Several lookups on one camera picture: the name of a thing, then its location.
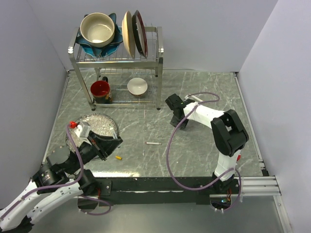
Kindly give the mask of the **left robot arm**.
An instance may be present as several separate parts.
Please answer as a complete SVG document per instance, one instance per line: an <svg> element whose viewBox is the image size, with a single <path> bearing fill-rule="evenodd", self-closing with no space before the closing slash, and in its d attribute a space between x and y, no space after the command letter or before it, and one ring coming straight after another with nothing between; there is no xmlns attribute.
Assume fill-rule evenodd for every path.
<svg viewBox="0 0 311 233"><path fill-rule="evenodd" d="M96 156L106 160L122 142L120 136L89 132L87 141L76 152L65 146L57 147L22 193L0 211L1 232L28 233L44 215L69 199L93 194L97 181L82 166Z"/></svg>

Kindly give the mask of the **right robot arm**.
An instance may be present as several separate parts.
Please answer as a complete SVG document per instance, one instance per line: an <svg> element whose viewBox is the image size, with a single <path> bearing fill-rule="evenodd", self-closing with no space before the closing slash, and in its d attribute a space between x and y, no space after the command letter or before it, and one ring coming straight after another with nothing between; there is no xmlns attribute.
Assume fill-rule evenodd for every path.
<svg viewBox="0 0 311 233"><path fill-rule="evenodd" d="M167 106L173 111L170 124L174 126L167 145L166 163L170 176L180 187L190 191L200 191L212 186L217 193L224 193L230 188L234 179L238 157L248 142L249 135L236 111L232 109L220 111L204 106L204 103L220 100L217 94L207 93L215 96L216 99L203 101L197 98L197 94L195 93L188 94L184 100L177 94L172 94L165 100ZM182 185L174 177L169 165L169 151L173 136L178 129L184 129L189 120L212 129L214 142L219 151L217 166L212 175L213 181L198 188L190 188Z"/></svg>

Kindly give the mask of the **white pen red tip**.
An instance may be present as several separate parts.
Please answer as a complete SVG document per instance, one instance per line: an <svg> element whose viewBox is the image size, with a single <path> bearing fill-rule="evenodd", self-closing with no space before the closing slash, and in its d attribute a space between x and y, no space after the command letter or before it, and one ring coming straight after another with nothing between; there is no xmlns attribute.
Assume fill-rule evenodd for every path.
<svg viewBox="0 0 311 233"><path fill-rule="evenodd" d="M159 142L145 142L146 145L162 145L162 143Z"/></svg>

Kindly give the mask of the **speckled grey plate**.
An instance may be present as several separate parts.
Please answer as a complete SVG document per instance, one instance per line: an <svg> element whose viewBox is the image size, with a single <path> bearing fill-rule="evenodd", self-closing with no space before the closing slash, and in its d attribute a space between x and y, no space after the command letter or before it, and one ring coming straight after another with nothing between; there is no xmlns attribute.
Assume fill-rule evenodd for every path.
<svg viewBox="0 0 311 233"><path fill-rule="evenodd" d="M117 136L119 136L119 129L116 124L116 122L108 115L103 113L93 113L93 114L87 114L83 115L77 119L75 119L75 122L84 121L87 122L91 126L91 130L99 135L102 136L112 136L112 132L110 128L114 128ZM77 137L77 135L74 133L73 129L70 129L70 134L72 136L72 139L77 147L79 147L83 140ZM65 135L65 143L66 146L72 151L75 152L72 143L70 142L67 134Z"/></svg>

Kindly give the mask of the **small white bowl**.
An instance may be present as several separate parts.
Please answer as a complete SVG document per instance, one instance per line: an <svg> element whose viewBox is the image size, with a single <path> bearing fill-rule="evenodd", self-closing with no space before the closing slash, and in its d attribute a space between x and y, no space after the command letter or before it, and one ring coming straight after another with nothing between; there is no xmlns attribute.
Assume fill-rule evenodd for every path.
<svg viewBox="0 0 311 233"><path fill-rule="evenodd" d="M146 93L148 84L142 78L132 78L127 84L127 89L134 96L142 96Z"/></svg>

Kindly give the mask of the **red and black mug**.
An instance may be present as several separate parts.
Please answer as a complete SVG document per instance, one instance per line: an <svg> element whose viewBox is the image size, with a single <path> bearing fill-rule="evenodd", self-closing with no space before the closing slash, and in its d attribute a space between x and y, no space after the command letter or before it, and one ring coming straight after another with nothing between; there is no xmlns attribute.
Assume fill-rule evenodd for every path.
<svg viewBox="0 0 311 233"><path fill-rule="evenodd" d="M100 81L94 82L90 88L90 91L96 103L111 104L113 101L111 88L106 76L104 76Z"/></svg>

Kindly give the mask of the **metal dish rack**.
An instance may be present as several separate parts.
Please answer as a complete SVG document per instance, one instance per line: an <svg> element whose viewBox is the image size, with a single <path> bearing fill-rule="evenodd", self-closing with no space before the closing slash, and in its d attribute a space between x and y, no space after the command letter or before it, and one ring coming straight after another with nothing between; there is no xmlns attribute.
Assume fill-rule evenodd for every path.
<svg viewBox="0 0 311 233"><path fill-rule="evenodd" d="M91 110L105 107L161 109L161 92L164 62L164 44L162 27L146 26L148 56L145 58L138 52L131 57L124 44L104 58L92 57L86 54L77 44L80 29L73 31L68 47L68 56L81 85L85 98ZM107 76L113 101L111 104L98 103L90 92L90 85L86 84L82 75L84 70L93 70L96 79ZM147 91L140 97L131 94L127 84L132 78L142 78L147 82Z"/></svg>

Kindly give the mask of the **blue scalloped dish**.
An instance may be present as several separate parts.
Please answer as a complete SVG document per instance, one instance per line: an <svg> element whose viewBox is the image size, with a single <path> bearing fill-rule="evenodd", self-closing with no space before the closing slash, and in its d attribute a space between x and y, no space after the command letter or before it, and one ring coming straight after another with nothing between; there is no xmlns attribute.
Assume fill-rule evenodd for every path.
<svg viewBox="0 0 311 233"><path fill-rule="evenodd" d="M118 46L123 42L121 30L117 25L117 17L115 13L111 13L108 15L115 23L115 36L110 44L107 46L97 48L92 46L89 42L87 42L81 35L80 29L78 30L78 35L76 37L76 43L82 46L84 52L93 57L107 57L114 53Z"/></svg>

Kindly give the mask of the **black red-rimmed plate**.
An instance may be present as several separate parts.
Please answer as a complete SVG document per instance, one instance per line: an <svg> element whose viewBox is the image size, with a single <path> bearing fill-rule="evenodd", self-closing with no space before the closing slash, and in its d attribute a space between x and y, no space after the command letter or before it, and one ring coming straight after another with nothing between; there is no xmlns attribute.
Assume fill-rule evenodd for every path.
<svg viewBox="0 0 311 233"><path fill-rule="evenodd" d="M147 36L143 20L139 10L132 16L134 40L139 54L145 58L148 56Z"/></svg>

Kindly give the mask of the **cream plate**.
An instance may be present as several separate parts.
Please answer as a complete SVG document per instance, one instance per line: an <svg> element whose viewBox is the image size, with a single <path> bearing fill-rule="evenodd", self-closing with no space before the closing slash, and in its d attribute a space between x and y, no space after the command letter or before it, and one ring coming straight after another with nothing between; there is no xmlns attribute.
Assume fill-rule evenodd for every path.
<svg viewBox="0 0 311 233"><path fill-rule="evenodd" d="M135 40L132 25L132 15L127 11L122 20L122 37L123 43L129 56L135 57Z"/></svg>

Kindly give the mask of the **beige ceramic bowl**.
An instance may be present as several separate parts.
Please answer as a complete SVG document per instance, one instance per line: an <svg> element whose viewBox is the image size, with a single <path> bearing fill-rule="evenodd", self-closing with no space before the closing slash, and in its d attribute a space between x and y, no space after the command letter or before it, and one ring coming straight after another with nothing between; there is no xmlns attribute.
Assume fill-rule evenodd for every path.
<svg viewBox="0 0 311 233"><path fill-rule="evenodd" d="M80 32L92 46L101 48L110 44L114 39L115 23L108 15L92 13L81 21Z"/></svg>

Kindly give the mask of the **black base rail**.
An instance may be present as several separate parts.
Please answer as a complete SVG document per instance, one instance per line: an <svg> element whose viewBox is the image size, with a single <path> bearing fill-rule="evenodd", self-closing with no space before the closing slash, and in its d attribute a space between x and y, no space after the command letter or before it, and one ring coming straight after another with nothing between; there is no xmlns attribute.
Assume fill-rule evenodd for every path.
<svg viewBox="0 0 311 233"><path fill-rule="evenodd" d="M189 191L178 186L171 177L97 177L87 196L99 197L112 205L195 203L209 205L211 195L226 196L239 192L238 180Z"/></svg>

